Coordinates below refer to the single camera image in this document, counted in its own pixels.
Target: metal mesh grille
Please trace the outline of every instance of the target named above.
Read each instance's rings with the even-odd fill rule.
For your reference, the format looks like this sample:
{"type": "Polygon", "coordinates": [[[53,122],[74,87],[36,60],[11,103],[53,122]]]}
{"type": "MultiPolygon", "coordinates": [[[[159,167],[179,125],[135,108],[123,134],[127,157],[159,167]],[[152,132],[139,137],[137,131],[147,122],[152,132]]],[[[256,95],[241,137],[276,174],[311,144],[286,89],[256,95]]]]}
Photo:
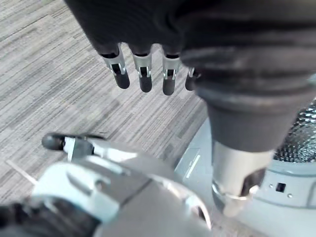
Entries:
{"type": "Polygon", "coordinates": [[[287,162],[316,160],[316,100],[298,114],[274,159],[287,162]]]}

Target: black rubber fingertip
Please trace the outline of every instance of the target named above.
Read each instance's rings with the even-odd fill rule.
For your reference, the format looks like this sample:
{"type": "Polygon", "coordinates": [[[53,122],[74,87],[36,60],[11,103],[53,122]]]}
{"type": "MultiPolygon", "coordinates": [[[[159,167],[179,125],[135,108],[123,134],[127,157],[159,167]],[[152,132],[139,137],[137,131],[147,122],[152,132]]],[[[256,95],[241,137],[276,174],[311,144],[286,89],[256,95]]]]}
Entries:
{"type": "Polygon", "coordinates": [[[65,136],[59,133],[48,133],[42,140],[41,144],[48,150],[63,151],[65,136]]]}
{"type": "Polygon", "coordinates": [[[190,77],[189,75],[187,75],[185,87],[186,87],[186,89],[187,89],[188,91],[194,90],[194,78],[192,78],[192,77],[190,77]]]}
{"type": "Polygon", "coordinates": [[[153,87],[153,83],[152,83],[152,77],[142,77],[139,78],[139,85],[140,85],[140,89],[147,93],[150,92],[152,90],[153,87]]]}
{"type": "Polygon", "coordinates": [[[122,89],[129,88],[130,82],[129,82],[129,77],[128,77],[127,72],[125,74],[116,74],[115,80],[119,88],[122,88],[122,89]]]}
{"type": "Polygon", "coordinates": [[[174,92],[175,80],[164,79],[162,85],[162,91],[165,95],[172,95],[174,92]]]}

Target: small black switch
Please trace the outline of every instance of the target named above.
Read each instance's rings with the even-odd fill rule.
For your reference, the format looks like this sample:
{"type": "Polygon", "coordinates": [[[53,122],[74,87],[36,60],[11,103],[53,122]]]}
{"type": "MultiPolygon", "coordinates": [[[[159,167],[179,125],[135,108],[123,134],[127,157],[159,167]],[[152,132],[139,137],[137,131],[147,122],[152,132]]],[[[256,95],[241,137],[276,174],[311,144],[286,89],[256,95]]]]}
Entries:
{"type": "Polygon", "coordinates": [[[280,193],[284,193],[286,184],[278,183],[276,186],[276,191],[280,193]]]}

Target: floor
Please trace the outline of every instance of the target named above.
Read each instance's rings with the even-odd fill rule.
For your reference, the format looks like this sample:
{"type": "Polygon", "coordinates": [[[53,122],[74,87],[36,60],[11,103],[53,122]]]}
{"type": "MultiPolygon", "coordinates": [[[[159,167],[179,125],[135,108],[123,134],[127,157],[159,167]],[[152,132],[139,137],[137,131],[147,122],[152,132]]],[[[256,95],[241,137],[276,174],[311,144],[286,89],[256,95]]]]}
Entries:
{"type": "Polygon", "coordinates": [[[49,131],[99,133],[171,165],[182,156],[207,117],[184,88],[186,68],[165,96],[155,46],[154,86],[145,94],[123,46],[131,86],[122,90],[61,0],[0,5],[0,203],[28,195],[31,181],[63,158],[41,146],[49,131]]]}

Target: gray carpet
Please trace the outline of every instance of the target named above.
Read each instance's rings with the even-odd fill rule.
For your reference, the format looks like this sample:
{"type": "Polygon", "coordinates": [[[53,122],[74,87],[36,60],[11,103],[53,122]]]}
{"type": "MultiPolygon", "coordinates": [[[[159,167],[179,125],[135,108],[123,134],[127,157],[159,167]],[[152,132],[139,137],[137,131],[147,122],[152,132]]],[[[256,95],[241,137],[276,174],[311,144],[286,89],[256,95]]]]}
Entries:
{"type": "Polygon", "coordinates": [[[183,154],[206,119],[204,104],[184,88],[186,68],[175,93],[163,95],[155,46],[153,90],[145,94],[123,46],[131,86],[122,90],[61,0],[0,0],[0,6],[1,203],[29,194],[30,180],[62,159],[40,145],[49,131],[99,133],[170,164],[183,154]]]}

